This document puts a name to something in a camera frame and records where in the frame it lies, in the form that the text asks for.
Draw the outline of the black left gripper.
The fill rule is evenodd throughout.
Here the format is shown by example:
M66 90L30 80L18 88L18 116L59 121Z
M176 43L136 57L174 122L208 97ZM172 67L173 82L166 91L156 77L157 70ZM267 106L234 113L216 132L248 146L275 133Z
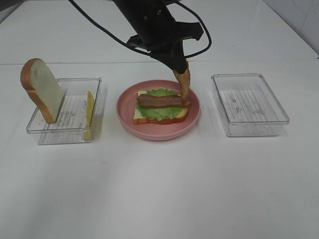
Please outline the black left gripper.
M150 52L150 56L171 70L184 74L188 68L183 51L183 40L199 40L202 27L198 22L169 21L151 24L147 21L131 21L136 35L127 41L130 48L141 48Z

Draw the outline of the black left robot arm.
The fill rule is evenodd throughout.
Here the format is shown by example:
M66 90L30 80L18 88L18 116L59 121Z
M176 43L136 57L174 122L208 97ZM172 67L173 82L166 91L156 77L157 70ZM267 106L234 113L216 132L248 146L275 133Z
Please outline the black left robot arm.
M174 0L116 0L115 5L137 33L127 44L147 51L150 57L183 74L188 68L183 40L199 40L199 22L176 21L167 6Z

